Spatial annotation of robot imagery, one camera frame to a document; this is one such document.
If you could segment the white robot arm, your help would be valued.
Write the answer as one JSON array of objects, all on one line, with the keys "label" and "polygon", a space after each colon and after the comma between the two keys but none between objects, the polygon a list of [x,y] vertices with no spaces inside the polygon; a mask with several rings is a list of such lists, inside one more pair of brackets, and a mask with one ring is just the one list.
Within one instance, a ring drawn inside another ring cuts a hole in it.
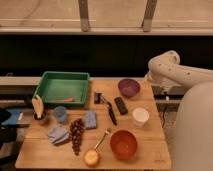
[{"label": "white robot arm", "polygon": [[148,68],[150,81],[187,89],[176,116],[171,171],[213,171],[213,70],[181,65],[173,50],[151,58]]}]

